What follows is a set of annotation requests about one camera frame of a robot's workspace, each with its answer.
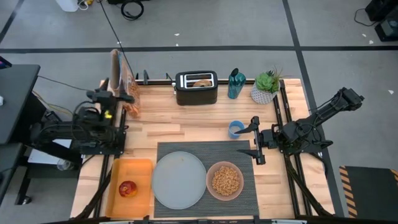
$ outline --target gray placemat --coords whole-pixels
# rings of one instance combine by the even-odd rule
[[[228,161],[241,170],[244,186],[241,194],[234,200],[222,202],[215,199],[206,189],[202,198],[192,207],[173,210],[163,206],[155,198],[155,217],[213,217],[258,215],[256,187],[254,185],[253,164],[250,156],[238,149],[250,149],[249,141],[213,141],[213,142],[160,142],[157,145],[157,161],[165,155],[184,151],[195,155],[201,160],[206,171],[215,163]]]

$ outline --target potted plant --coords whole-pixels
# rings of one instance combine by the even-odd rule
[[[251,90],[251,98],[259,104],[267,104],[278,94],[281,78],[280,72],[275,68],[257,76]]]

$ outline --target apple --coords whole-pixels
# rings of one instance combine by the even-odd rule
[[[133,197],[137,194],[137,185],[133,181],[124,181],[119,186],[119,194],[122,197]]]

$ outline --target concrete floor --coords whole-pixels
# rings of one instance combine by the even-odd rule
[[[18,0],[0,0],[0,30]],[[116,6],[104,3],[106,12],[124,47],[179,46],[294,46],[285,14],[290,5],[301,46],[375,46],[382,43],[373,27],[353,21],[358,8],[369,0],[152,0],[145,1],[145,13],[137,21],[126,21]],[[358,19],[369,22],[363,11]],[[39,64],[40,75],[82,88],[96,88],[109,76],[110,55],[101,48],[118,47],[101,7],[66,13],[55,1],[24,0],[5,37],[0,39],[0,55],[12,63]],[[46,49],[97,48],[97,53],[45,53]],[[36,49],[37,54],[15,54]],[[309,78],[307,95],[315,95],[317,105],[343,87],[350,87],[366,99],[354,113],[341,113],[323,125],[335,175],[338,166],[366,166],[398,169],[394,150],[394,129],[398,108],[398,52],[396,51],[304,51],[303,64],[294,50],[214,50],[126,53],[134,71],[146,69],[152,79],[165,78],[186,70],[209,69],[226,78],[238,67],[247,77],[273,65],[282,67],[285,77]],[[84,93],[47,80],[38,79],[35,91],[48,102],[74,109]],[[66,220],[69,216],[76,180],[33,181],[31,205],[13,205],[23,170],[15,175],[0,207],[5,223],[43,223]],[[341,182],[336,181],[342,201]],[[343,205],[344,214],[347,208]]]

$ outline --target black toaster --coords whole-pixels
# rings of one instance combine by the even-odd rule
[[[214,71],[180,72],[175,76],[177,104],[181,106],[216,103],[217,89]]]

